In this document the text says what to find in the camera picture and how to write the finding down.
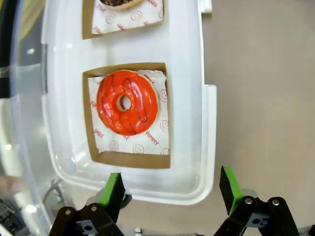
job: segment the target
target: chocolate donut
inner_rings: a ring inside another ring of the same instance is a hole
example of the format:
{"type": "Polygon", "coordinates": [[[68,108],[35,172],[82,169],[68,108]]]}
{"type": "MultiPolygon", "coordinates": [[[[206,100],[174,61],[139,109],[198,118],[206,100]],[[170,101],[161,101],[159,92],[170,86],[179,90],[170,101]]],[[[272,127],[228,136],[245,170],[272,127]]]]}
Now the chocolate donut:
{"type": "Polygon", "coordinates": [[[113,8],[113,9],[118,9],[118,10],[128,9],[142,2],[142,0],[100,0],[100,1],[108,7],[113,8]]]}

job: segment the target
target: donut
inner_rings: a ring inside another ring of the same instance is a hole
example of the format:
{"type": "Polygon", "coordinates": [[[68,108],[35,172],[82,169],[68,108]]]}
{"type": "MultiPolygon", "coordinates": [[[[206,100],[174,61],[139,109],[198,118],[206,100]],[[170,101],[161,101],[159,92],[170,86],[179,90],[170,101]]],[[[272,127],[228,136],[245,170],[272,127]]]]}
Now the donut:
{"type": "Polygon", "coordinates": [[[104,125],[113,132],[132,136],[148,130],[158,115],[157,94],[145,77],[130,70],[119,70],[104,77],[96,95],[96,109],[104,125]],[[130,108],[122,108],[123,96],[130,108]]]}
{"type": "Polygon", "coordinates": [[[142,0],[100,0],[103,4],[112,9],[124,10],[139,4],[142,0]]]}

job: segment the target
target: cardboard box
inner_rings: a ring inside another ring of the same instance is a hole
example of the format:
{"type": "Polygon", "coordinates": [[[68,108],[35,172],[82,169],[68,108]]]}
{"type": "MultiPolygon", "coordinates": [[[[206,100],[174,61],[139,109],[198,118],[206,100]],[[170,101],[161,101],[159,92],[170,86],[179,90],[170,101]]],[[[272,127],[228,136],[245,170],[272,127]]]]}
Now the cardboard box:
{"type": "MultiPolygon", "coordinates": [[[[134,153],[123,153],[123,152],[98,152],[95,143],[94,128],[92,122],[92,113],[90,105],[90,93],[89,93],[89,78],[105,76],[107,74],[113,73],[117,70],[160,70],[166,75],[167,82],[167,71],[165,63],[132,63],[132,64],[122,64],[122,65],[112,65],[105,66],[89,71],[83,72],[83,105],[84,105],[84,116],[86,132],[88,137],[88,145],[90,149],[90,154],[92,160],[95,162],[114,165],[114,166],[124,166],[133,168],[145,168],[145,169],[168,169],[170,168],[170,154],[169,155],[150,155],[150,154],[134,154],[134,153]]],[[[169,96],[169,89],[166,86],[167,94],[169,96]]],[[[170,106],[168,99],[168,120],[169,127],[172,123],[170,118],[170,106]]]]}
{"type": "MultiPolygon", "coordinates": [[[[82,39],[88,39],[88,38],[96,38],[103,36],[103,34],[92,34],[92,20],[93,20],[93,12],[94,12],[94,3],[95,0],[83,0],[83,9],[82,9],[82,39]]],[[[165,2],[163,1],[163,14],[165,16],[165,2]]],[[[162,21],[155,22],[153,24],[149,24],[148,26],[142,26],[142,27],[149,27],[154,26],[157,24],[161,24],[164,21],[164,18],[162,21]]],[[[126,30],[133,30],[139,27],[126,29],[126,30]]]]}

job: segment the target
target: smiley face print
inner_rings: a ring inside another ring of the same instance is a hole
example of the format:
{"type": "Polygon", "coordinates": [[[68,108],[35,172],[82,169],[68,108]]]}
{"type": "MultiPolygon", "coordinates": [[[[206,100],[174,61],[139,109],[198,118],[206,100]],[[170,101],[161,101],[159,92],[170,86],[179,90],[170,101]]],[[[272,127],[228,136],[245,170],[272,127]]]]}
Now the smiley face print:
{"type": "Polygon", "coordinates": [[[161,155],[168,155],[168,148],[164,148],[164,149],[161,151],[161,155]]]}
{"type": "Polygon", "coordinates": [[[108,15],[108,16],[106,17],[106,22],[107,22],[108,24],[114,23],[115,20],[116,20],[116,15],[115,15],[115,14],[108,15]]]}
{"type": "Polygon", "coordinates": [[[141,12],[141,11],[134,12],[134,13],[131,15],[131,19],[132,19],[133,21],[138,21],[141,17],[142,17],[142,12],[141,12]]]}
{"type": "Polygon", "coordinates": [[[159,17],[160,19],[163,19],[163,9],[158,12],[158,17],[159,17]]]}
{"type": "Polygon", "coordinates": [[[118,143],[114,140],[109,143],[109,149],[111,151],[117,151],[118,147],[119,147],[118,143]]]}
{"type": "Polygon", "coordinates": [[[161,129],[164,131],[164,132],[168,132],[168,121],[167,120],[163,120],[161,122],[161,125],[160,125],[161,129]]]}
{"type": "Polygon", "coordinates": [[[161,90],[161,92],[159,93],[159,98],[162,102],[167,102],[167,94],[165,89],[161,90]]]}
{"type": "Polygon", "coordinates": [[[133,147],[133,153],[144,154],[144,147],[141,144],[137,144],[133,147]]]}

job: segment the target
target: table surface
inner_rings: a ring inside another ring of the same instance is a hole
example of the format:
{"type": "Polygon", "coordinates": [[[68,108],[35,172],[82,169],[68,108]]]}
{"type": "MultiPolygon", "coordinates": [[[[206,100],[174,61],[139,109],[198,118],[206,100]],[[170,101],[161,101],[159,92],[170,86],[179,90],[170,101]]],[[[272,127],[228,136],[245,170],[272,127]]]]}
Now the table surface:
{"type": "MultiPolygon", "coordinates": [[[[213,1],[203,28],[206,82],[218,87],[214,188],[193,206],[132,201],[120,223],[213,235],[227,217],[221,165],[263,201],[285,198],[298,227],[315,223],[314,12],[312,0],[213,1]]],[[[70,189],[78,207],[94,194],[70,189]]]]}

